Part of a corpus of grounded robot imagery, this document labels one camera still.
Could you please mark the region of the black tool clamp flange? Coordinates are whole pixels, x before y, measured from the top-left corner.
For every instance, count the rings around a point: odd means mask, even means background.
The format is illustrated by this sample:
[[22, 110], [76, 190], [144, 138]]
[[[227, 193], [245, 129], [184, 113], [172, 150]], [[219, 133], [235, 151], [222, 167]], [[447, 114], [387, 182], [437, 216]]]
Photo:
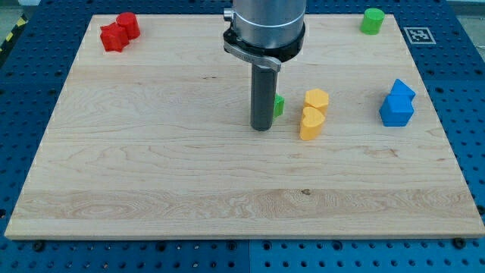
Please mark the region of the black tool clamp flange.
[[234, 32], [233, 27], [230, 26], [223, 34], [224, 51], [242, 61], [279, 72], [283, 62], [296, 57], [300, 53], [304, 36], [305, 24], [303, 24], [300, 34], [291, 43], [275, 49], [266, 49], [244, 42]]

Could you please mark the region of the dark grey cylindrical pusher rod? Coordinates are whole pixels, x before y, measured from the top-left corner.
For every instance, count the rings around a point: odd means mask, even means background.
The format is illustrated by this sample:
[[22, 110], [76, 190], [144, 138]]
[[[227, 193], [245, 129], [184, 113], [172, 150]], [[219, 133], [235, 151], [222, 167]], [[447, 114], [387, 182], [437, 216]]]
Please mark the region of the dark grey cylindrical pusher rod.
[[269, 67], [252, 65], [250, 124], [258, 131], [269, 130], [274, 118], [277, 72]]

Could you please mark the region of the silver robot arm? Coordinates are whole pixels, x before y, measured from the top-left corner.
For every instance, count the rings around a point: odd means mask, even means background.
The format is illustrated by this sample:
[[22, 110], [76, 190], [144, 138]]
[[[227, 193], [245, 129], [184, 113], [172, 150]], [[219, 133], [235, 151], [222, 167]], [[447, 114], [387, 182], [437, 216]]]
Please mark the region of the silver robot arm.
[[224, 51], [251, 65], [250, 124], [265, 131], [274, 119], [277, 76], [296, 57], [305, 36], [305, 0], [233, 0]]

